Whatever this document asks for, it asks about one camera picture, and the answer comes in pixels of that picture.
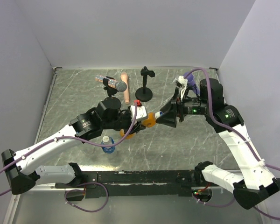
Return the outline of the orange juice bottle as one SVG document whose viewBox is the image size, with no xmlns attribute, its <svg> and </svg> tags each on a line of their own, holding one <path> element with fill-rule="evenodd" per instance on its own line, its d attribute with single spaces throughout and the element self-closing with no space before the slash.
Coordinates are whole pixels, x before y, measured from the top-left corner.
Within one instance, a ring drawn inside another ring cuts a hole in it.
<svg viewBox="0 0 280 224">
<path fill-rule="evenodd" d="M 137 122 L 136 125 L 144 125 L 146 128 L 153 127 L 154 125 L 156 125 L 156 119 L 154 118 L 154 114 L 155 114 L 154 112 L 150 112 L 148 114 L 148 118 L 146 120 Z M 134 137 L 135 135 L 136 135 L 136 133 L 133 135 L 128 135 L 126 137 L 126 139 L 130 139 L 130 138 Z"/>
</svg>

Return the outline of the blue label water bottle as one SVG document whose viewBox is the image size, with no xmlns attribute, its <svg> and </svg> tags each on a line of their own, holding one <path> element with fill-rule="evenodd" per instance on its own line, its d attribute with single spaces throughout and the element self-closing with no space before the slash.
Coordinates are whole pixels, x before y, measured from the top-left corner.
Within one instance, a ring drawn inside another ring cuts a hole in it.
<svg viewBox="0 0 280 224">
<path fill-rule="evenodd" d="M 112 154 L 115 152 L 115 146 L 111 146 L 112 144 L 114 144 L 114 140 L 112 137 L 109 137 L 110 138 L 110 141 L 107 143 L 107 144 L 104 144 L 102 141 L 101 141 L 101 145 L 102 145 L 102 150 L 104 153 L 106 154 Z"/>
</svg>

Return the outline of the orange bottle cap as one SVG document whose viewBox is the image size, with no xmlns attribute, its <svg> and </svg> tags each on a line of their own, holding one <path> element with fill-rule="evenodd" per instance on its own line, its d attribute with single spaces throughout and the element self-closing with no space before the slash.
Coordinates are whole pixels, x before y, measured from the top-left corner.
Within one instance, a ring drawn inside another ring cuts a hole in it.
<svg viewBox="0 0 280 224">
<path fill-rule="evenodd" d="M 154 118 L 155 118 L 155 119 L 158 119 L 158 118 L 161 117 L 162 115 L 163 115 L 163 112 L 161 112 L 161 111 L 156 112 L 156 113 L 154 114 Z"/>
</svg>

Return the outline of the white water bottle cap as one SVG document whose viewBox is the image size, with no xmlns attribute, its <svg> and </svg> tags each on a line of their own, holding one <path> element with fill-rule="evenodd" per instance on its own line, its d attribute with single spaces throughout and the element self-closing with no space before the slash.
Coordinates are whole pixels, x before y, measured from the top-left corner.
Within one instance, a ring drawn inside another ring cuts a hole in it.
<svg viewBox="0 0 280 224">
<path fill-rule="evenodd" d="M 109 138 L 108 136 L 104 136 L 104 137 L 102 138 L 102 142 L 103 142 L 104 144 L 107 144 L 109 141 L 110 141 L 110 138 Z"/>
</svg>

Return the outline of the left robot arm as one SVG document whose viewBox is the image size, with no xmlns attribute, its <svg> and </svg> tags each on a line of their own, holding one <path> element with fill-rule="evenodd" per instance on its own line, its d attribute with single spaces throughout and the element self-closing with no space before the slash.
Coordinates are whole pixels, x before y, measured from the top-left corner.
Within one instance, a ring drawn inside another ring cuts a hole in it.
<svg viewBox="0 0 280 224">
<path fill-rule="evenodd" d="M 36 185 L 47 183 L 79 187 L 86 177 L 77 163 L 45 166 L 45 161 L 66 149 L 84 143 L 90 144 L 90 140 L 101 136 L 104 130 L 125 129 L 126 138 L 148 116 L 145 106 L 139 100 L 135 100 L 128 109 L 120 108 L 119 99 L 107 97 L 37 144 L 17 152 L 11 149 L 4 151 L 1 157 L 12 194 L 20 195 Z"/>
</svg>

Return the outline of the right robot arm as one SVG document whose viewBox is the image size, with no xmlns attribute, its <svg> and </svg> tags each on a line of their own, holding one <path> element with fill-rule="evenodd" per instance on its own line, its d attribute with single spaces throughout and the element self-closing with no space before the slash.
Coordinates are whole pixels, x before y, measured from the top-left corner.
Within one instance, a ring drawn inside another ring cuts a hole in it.
<svg viewBox="0 0 280 224">
<path fill-rule="evenodd" d="M 210 161 L 200 162 L 194 170 L 196 184 L 216 184 L 231 192 L 238 204 L 250 209 L 280 191 L 280 178 L 267 168 L 252 144 L 244 120 L 236 107 L 224 102 L 223 86 L 216 79 L 203 79 L 200 94 L 188 97 L 192 88 L 179 76 L 173 97 L 161 108 L 158 124 L 176 127 L 186 115 L 203 115 L 231 151 L 240 175 L 217 167 Z"/>
</svg>

